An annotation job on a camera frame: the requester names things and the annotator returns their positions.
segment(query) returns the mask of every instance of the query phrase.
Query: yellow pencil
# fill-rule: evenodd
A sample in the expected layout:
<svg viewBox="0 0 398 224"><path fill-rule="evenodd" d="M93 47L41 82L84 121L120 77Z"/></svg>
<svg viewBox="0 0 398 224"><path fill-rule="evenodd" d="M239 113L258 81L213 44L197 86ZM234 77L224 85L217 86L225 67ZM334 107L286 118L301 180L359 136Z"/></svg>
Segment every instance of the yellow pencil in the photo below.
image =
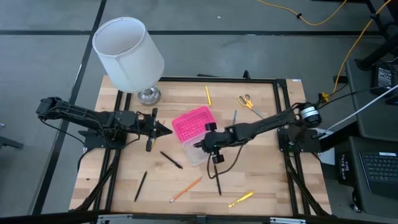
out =
<svg viewBox="0 0 398 224"><path fill-rule="evenodd" d="M211 106L211 99L210 99L209 89L207 88L207 86L205 86L205 88L206 88L206 94L207 94L207 101L209 102L209 106Z"/></svg>

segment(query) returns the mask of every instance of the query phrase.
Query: white lampshade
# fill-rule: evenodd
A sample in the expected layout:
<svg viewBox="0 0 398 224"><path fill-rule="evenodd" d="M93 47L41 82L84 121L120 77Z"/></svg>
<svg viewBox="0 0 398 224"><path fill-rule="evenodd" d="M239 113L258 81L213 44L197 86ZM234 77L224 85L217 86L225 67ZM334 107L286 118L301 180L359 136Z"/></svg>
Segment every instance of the white lampshade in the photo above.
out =
<svg viewBox="0 0 398 224"><path fill-rule="evenodd" d="M130 17L103 24L93 36L98 54L113 85L136 93L156 84L164 71L164 59L145 25Z"/></svg>

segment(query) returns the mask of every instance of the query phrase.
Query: wooden table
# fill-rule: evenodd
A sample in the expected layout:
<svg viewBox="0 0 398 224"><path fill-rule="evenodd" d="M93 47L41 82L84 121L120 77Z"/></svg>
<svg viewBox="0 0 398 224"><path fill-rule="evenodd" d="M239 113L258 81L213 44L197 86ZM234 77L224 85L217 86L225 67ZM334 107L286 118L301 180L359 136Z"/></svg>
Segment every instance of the wooden table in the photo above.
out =
<svg viewBox="0 0 398 224"><path fill-rule="evenodd" d="M173 119L195 108L206 106L208 103L205 85L210 91L213 102L210 110L219 129L231 124L234 110L238 111L237 123L259 119L255 113L238 103L238 95L250 94L254 106L263 117L276 114L274 92L270 84L158 82L157 86L162 93L160 102L155 106L159 109L158 119L164 121L166 127L173 129ZM287 85L290 102L305 100L300 80L287 80ZM117 92L108 76L104 76L95 110L112 111ZM150 113L152 107L142 106L134 95L130 110ZM136 135L130 134L127 140L134 138ZM158 138L152 152L145 151L146 141L147 137L143 136L140 141L122 150L112 212L292 216L284 159L279 151L275 130L258 135L243 147L233 169L220 176L222 196L218 195L215 179L210 180L207 177L206 162L192 166L175 134ZM183 169L178 169L159 151L164 151L181 164ZM231 165L237 151L238 147L222 149L225 162L217 165L219 171ZM104 149L94 149L82 160L70 208L79 206L97 184L103 155ZM301 154L301 160L306 186L323 209L330 213L319 161L309 153ZM137 202L134 202L134 196L146 170L146 180ZM174 195L201 176L203 179L198 184L173 203L169 203ZM105 186L101 208L104 207L107 189ZM234 207L228 207L229 203L250 190L254 191L251 198ZM302 212L302 200L297 186L296 195L299 211Z"/></svg>

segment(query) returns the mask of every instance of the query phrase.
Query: pink container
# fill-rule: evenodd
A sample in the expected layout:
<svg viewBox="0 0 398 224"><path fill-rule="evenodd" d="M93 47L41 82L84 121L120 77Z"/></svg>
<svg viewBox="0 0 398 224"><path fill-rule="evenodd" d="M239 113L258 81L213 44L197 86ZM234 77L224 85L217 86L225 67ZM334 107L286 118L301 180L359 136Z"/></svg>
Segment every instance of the pink container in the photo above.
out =
<svg viewBox="0 0 398 224"><path fill-rule="evenodd" d="M185 142L206 132L205 124L215 123L213 115L207 106L191 110L172 121L175 133L181 142Z"/></svg>

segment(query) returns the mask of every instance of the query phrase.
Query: gray floor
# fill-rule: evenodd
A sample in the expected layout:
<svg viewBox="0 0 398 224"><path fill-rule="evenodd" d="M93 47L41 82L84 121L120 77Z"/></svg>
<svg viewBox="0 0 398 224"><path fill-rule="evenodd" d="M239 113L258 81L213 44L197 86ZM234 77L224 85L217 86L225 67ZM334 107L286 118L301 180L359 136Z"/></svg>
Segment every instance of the gray floor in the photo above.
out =
<svg viewBox="0 0 398 224"><path fill-rule="evenodd" d="M0 30L91 30L100 0L0 0ZM335 2L270 0L320 21L337 7ZM378 8L382 1L374 1ZM348 3L324 26L312 27L287 11L255 0L108 0L101 23L121 16L140 19L149 30L362 30L369 20L364 4ZM388 11L384 22L391 21ZM25 144L21 150L0 151L0 217L29 214L48 163L56 132L41 124L35 110L41 98L69 97L83 56L87 35L0 35L0 135ZM307 100L332 91L336 75L356 37L154 35L166 68L164 76L198 73L241 77L302 79ZM353 52L363 57L382 43L365 37ZM94 108L105 71L91 53L77 105ZM353 112L346 98L322 109L321 128ZM68 132L77 135L79 126ZM81 144L66 137L45 201L44 213L65 212L76 178ZM356 214L349 208L350 191L326 176L332 211L343 218L394 223L397 220Z"/></svg>

